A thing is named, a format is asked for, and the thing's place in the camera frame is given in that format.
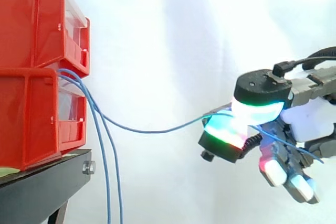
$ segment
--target screw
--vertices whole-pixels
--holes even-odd
[[[85,161],[83,163],[83,174],[92,175],[96,172],[96,162],[95,161]]]
[[[214,159],[214,154],[211,154],[210,152],[208,152],[207,150],[202,151],[201,153],[201,157],[204,160],[207,160],[208,162],[211,162]]]

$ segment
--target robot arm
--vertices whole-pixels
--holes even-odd
[[[336,156],[336,67],[313,69],[321,61],[305,65],[308,70],[291,80],[284,75],[293,68],[293,62],[240,76],[232,104],[212,111],[229,111],[234,119],[213,116],[203,121],[205,131],[199,141],[205,148],[202,157],[212,161],[218,156],[235,163],[260,145],[259,170],[266,181],[271,186],[283,185],[297,202],[318,203],[314,181],[303,171],[314,159],[289,144],[304,143],[302,148],[319,158]],[[222,118],[222,123],[213,118]],[[245,138],[243,145],[236,144],[232,137],[237,134],[243,137],[243,134],[232,130],[232,125],[236,125],[233,120],[244,122],[246,126],[258,125],[285,143],[261,133]],[[225,140],[218,140],[219,132]]]

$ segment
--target white wall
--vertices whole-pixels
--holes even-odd
[[[235,79],[336,44],[335,0],[76,0],[91,19],[85,82],[106,114],[139,129],[162,129],[227,103]],[[111,127],[126,224],[335,223],[335,160],[308,174],[321,203],[298,204],[271,188],[259,151],[236,165],[200,158],[200,123],[146,136]],[[106,191],[92,117],[92,181],[69,203],[68,224],[106,223]],[[113,223],[118,222],[111,148]]]

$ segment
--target red plastic drawer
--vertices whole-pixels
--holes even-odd
[[[85,144],[85,97],[61,87],[54,70],[0,69],[0,90],[0,167],[26,170]],[[69,109],[60,108],[64,92]]]
[[[0,10],[0,68],[89,74],[90,23],[73,0],[0,0]]]

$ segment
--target robot finger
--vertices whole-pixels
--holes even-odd
[[[319,202],[316,196],[314,180],[304,173],[289,175],[283,186],[297,202],[307,202],[310,204]]]
[[[287,180],[287,172],[282,162],[275,158],[260,158],[259,170],[270,186],[283,185]]]

